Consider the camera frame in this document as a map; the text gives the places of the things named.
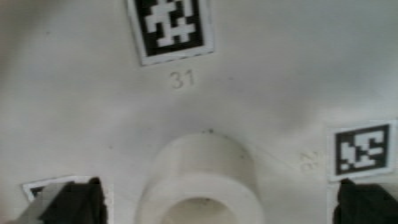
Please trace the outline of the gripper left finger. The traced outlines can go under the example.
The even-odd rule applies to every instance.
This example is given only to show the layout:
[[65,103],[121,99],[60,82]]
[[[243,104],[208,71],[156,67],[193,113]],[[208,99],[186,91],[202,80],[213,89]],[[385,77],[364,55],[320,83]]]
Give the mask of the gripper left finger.
[[108,224],[101,180],[49,183],[16,219],[16,224]]

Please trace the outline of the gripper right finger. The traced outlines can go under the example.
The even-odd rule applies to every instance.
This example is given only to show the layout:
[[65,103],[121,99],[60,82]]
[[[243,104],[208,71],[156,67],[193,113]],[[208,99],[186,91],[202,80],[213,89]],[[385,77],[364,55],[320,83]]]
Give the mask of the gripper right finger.
[[398,200],[378,184],[341,180],[332,224],[398,224]]

